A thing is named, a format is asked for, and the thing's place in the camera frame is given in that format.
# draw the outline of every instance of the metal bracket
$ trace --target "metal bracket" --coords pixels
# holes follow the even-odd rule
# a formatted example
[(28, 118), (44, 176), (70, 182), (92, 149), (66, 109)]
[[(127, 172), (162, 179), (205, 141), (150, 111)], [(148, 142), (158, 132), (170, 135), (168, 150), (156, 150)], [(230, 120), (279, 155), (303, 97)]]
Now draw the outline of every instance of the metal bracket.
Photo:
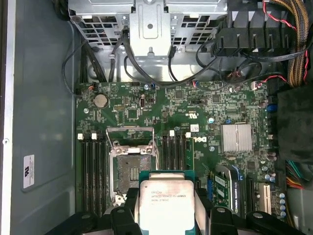
[(135, 56), (167, 58), (171, 47), (171, 14), (163, 0), (136, 0), (130, 14), (130, 42)]

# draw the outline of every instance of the label sticker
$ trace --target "label sticker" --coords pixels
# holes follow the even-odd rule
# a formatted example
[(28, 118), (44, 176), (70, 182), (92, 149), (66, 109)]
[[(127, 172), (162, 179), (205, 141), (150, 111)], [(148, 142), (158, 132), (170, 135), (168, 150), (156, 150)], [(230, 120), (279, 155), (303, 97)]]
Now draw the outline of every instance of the label sticker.
[(199, 132), (199, 124), (191, 124), (190, 132)]
[(218, 193), (220, 196), (222, 196), (223, 198), (225, 197), (225, 194), (224, 194), (222, 191), (220, 191), (219, 189), (217, 190), (217, 193)]
[(219, 183), (220, 185), (222, 185), (223, 187), (225, 187), (226, 183), (225, 183), (225, 180), (222, 180), (221, 178), (215, 176), (215, 181), (217, 183)]
[(35, 184), (35, 155), (24, 157), (23, 188), (28, 188)]

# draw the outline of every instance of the motherboard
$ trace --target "motherboard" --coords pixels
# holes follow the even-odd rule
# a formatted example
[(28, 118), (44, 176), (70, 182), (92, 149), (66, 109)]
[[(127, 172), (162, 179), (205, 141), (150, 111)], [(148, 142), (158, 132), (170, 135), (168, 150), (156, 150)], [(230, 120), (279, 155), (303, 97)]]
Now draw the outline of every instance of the motherboard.
[(143, 170), (194, 170), (215, 205), (280, 216), (267, 88), (220, 81), (159, 88), (85, 83), (76, 101), (76, 210), (125, 202)]

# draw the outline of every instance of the screw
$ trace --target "screw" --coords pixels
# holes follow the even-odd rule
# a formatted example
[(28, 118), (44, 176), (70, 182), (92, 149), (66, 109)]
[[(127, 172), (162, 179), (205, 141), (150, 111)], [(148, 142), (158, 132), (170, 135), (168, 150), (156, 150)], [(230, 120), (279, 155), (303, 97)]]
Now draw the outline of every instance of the screw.
[(4, 145), (8, 144), (9, 142), (10, 142), (9, 139), (7, 139), (7, 138), (5, 138), (5, 139), (2, 140), (2, 143), (3, 143)]
[(220, 212), (220, 213), (225, 213), (225, 209), (224, 208), (221, 208), (221, 207), (218, 207), (217, 208), (217, 211)]
[(258, 218), (258, 219), (262, 219), (263, 218), (263, 216), (260, 213), (254, 213), (253, 216)]

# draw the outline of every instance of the heatsink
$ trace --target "heatsink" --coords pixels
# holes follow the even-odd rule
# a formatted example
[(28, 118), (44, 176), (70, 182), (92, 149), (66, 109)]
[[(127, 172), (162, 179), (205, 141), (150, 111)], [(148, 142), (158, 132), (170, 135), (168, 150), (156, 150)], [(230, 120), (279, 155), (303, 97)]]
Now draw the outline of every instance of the heatsink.
[(222, 125), (222, 152), (252, 151), (250, 124)]

